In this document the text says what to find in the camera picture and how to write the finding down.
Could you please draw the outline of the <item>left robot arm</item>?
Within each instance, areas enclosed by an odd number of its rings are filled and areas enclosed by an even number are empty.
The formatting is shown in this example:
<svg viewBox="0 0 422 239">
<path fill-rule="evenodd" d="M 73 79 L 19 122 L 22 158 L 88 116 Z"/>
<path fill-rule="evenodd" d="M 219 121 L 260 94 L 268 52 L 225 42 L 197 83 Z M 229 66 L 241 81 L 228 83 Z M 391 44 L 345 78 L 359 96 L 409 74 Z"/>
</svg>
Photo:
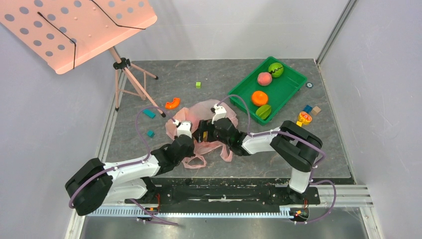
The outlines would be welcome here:
<svg viewBox="0 0 422 239">
<path fill-rule="evenodd" d="M 150 177 L 169 172 L 184 158 L 193 156 L 194 142 L 183 134 L 149 155 L 132 160 L 102 163 L 98 158 L 90 159 L 65 184 L 69 207 L 85 216 L 103 204 L 126 199 L 152 202 L 156 189 Z"/>
</svg>

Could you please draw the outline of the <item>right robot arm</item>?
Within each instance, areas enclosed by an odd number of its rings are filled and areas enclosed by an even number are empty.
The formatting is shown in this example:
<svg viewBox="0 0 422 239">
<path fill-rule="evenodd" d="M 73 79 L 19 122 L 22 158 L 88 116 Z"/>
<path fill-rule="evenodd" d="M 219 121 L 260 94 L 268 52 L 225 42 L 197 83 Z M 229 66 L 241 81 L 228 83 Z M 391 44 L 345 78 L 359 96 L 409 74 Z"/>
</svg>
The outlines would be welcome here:
<svg viewBox="0 0 422 239">
<path fill-rule="evenodd" d="M 317 157 L 326 156 L 321 149 L 323 142 L 290 120 L 276 129 L 259 133 L 241 132 L 228 118 L 215 122 L 201 120 L 193 136 L 199 143 L 221 142 L 238 156 L 269 151 L 278 153 L 292 167 L 287 195 L 293 203 L 300 203 L 307 197 Z"/>
</svg>

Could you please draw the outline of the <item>pink plastic bag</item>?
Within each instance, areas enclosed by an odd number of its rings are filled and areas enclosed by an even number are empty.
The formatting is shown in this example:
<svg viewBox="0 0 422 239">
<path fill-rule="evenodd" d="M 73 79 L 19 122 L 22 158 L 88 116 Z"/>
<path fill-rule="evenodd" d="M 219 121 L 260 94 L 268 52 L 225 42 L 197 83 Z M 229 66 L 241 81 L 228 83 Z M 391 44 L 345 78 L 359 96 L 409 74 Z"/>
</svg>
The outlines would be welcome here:
<svg viewBox="0 0 422 239">
<path fill-rule="evenodd" d="M 206 100 L 199 102 L 190 108 L 182 108 L 173 116 L 173 118 L 179 121 L 191 121 L 193 124 L 191 131 L 193 132 L 198 129 L 200 120 L 212 119 L 213 113 L 211 112 L 211 107 L 218 102 L 218 100 Z M 231 162 L 234 156 L 233 152 L 229 150 L 227 146 L 218 141 L 202 143 L 195 142 L 194 145 L 195 156 L 186 157 L 182 160 L 183 166 L 187 169 L 199 169 L 206 167 L 207 161 L 204 158 L 204 155 L 218 148 L 221 149 L 220 158 L 225 162 Z"/>
</svg>

